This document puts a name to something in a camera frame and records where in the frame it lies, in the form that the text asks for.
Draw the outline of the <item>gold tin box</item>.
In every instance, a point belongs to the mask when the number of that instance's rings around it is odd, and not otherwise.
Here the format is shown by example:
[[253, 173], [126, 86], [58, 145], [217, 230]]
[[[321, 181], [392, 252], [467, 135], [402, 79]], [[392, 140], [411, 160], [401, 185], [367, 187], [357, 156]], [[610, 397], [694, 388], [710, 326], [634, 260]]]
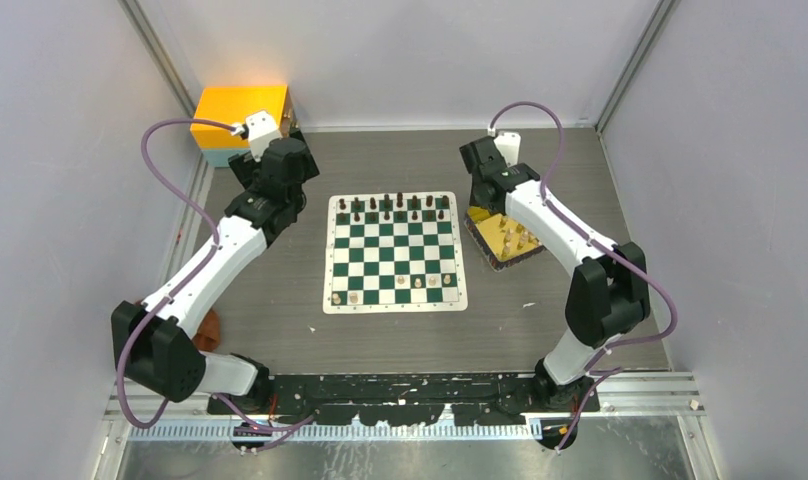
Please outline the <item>gold tin box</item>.
[[470, 206], [464, 224], [495, 272], [500, 272], [546, 251], [524, 225], [500, 214]]

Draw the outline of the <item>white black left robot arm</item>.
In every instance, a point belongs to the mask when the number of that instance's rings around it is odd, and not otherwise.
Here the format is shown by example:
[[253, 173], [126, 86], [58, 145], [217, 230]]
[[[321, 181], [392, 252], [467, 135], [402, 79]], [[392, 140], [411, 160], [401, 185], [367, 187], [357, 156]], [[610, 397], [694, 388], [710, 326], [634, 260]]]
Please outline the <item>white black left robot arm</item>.
[[296, 222], [307, 204], [303, 185], [319, 170], [297, 127], [272, 140], [259, 161], [245, 153], [230, 166], [243, 192], [226, 207], [215, 235], [168, 283], [139, 304], [115, 308], [113, 348], [123, 377], [171, 402], [218, 393], [257, 413], [272, 397], [269, 369], [239, 354], [205, 352], [193, 338], [238, 274]]

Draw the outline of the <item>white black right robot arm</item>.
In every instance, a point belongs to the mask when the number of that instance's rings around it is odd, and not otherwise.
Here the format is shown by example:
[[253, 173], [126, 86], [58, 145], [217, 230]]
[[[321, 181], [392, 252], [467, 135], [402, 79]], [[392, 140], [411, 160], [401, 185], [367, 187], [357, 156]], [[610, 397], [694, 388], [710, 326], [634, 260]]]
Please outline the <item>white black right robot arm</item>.
[[459, 151], [471, 177], [470, 205], [521, 223], [569, 275], [567, 328], [538, 361], [531, 381], [538, 403], [560, 410], [605, 347], [649, 317], [645, 254], [637, 244], [617, 244], [583, 222], [534, 169], [510, 164], [497, 138], [484, 136]]

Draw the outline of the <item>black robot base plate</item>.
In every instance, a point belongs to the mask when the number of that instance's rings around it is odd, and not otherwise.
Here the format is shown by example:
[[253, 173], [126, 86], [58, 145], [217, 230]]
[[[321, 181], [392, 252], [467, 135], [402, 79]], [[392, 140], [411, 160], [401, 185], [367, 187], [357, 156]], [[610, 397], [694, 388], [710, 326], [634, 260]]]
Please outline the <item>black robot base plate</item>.
[[428, 426], [449, 412], [457, 426], [519, 425], [528, 414], [599, 410], [591, 377], [554, 386], [541, 373], [277, 375], [259, 393], [210, 398], [210, 414], [271, 414], [293, 424]]

